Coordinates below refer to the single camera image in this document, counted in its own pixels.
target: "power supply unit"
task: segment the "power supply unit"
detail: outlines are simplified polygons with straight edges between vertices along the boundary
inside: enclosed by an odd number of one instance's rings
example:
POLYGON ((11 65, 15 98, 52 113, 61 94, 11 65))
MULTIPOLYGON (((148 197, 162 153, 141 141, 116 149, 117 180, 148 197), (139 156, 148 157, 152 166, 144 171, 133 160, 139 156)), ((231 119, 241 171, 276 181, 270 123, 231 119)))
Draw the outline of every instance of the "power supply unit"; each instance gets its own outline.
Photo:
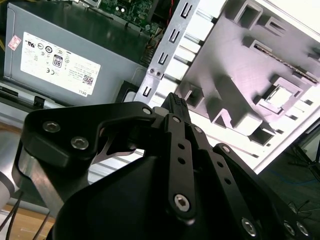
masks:
POLYGON ((67 1, 8 5, 4 88, 63 106, 115 101, 124 81, 140 86, 148 36, 67 1))

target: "yellow wire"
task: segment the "yellow wire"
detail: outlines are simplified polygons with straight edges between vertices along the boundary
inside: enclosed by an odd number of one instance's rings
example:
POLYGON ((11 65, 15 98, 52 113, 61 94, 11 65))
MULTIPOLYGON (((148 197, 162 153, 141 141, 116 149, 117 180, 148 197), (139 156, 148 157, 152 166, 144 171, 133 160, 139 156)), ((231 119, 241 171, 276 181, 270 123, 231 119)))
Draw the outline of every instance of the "yellow wire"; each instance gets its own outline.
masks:
POLYGON ((2 40, 0 39, 0 47, 2 48, 2 50, 5 52, 6 51, 6 47, 4 45, 4 43, 2 42, 2 40))

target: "screw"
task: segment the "screw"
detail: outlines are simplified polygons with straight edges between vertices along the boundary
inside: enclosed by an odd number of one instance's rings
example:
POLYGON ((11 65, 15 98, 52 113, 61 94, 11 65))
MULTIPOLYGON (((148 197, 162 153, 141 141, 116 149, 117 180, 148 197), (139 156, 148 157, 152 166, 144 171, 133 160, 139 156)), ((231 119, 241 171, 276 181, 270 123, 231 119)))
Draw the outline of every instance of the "screw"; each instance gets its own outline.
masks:
POLYGON ((309 236, 309 233, 307 231, 307 229, 305 228, 305 226, 303 226, 300 222, 296 222, 296 225, 298 227, 298 229, 306 236, 309 236))
POLYGON ((142 110, 146 113, 146 114, 151 114, 152 112, 148 109, 148 108, 142 108, 142 110))
POLYGON ((75 136, 74 138, 71 139, 71 145, 75 149, 85 150, 89 147, 89 142, 87 139, 85 139, 82 136, 75 136))
POLYGON ((246 218, 242 218, 241 220, 242 223, 242 227, 244 228, 244 230, 251 236, 251 237, 255 237, 257 235, 257 231, 255 226, 246 218))
POLYGON ((222 146, 222 148, 223 148, 223 150, 224 150, 227 154, 230 153, 230 149, 227 148, 226 146, 222 146))
POLYGON ((295 230, 292 228, 292 226, 290 226, 290 224, 287 222, 287 221, 284 221, 283 223, 285 229, 287 229, 287 231, 292 235, 294 236, 296 233, 295 233, 295 230))
POLYGON ((195 127, 194 127, 194 129, 195 129, 198 133, 200 133, 200 134, 202 133, 202 130, 201 130, 201 128, 200 128, 200 127, 195 126, 195 127))
POLYGON ((180 123, 180 122, 181 122, 180 119, 177 118, 176 116, 173 116, 172 118, 173 118, 173 120, 175 120, 177 123, 180 123))
POLYGON ((177 206, 177 208, 182 212, 187 212, 190 208, 190 203, 188 199, 181 194, 177 194, 174 196, 174 203, 177 206))
POLYGON ((60 125, 54 121, 46 121, 44 124, 42 124, 42 127, 45 131, 49 133, 56 133, 60 131, 60 125))

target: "silver metal frame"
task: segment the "silver metal frame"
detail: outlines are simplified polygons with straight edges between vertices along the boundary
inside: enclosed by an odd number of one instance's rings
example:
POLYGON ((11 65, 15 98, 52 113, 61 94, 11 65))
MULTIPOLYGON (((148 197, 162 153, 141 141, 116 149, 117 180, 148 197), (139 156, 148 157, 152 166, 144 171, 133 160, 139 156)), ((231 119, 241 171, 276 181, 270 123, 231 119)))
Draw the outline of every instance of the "silver metal frame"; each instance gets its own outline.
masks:
POLYGON ((165 71, 179 47, 200 0, 180 0, 159 43, 134 101, 148 104, 155 95, 165 71))

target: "80 plus logo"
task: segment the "80 plus logo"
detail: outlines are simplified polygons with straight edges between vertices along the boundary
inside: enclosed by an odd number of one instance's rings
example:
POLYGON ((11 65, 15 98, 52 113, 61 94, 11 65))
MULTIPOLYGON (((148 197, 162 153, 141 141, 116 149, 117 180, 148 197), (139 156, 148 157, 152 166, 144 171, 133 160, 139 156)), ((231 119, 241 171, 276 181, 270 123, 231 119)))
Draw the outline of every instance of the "80 plus logo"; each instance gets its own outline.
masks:
POLYGON ((59 56, 59 55, 54 55, 53 56, 53 66, 56 66, 56 67, 58 67, 58 68, 61 68, 61 66, 62 66, 62 61, 63 61, 63 58, 61 57, 61 56, 59 56))

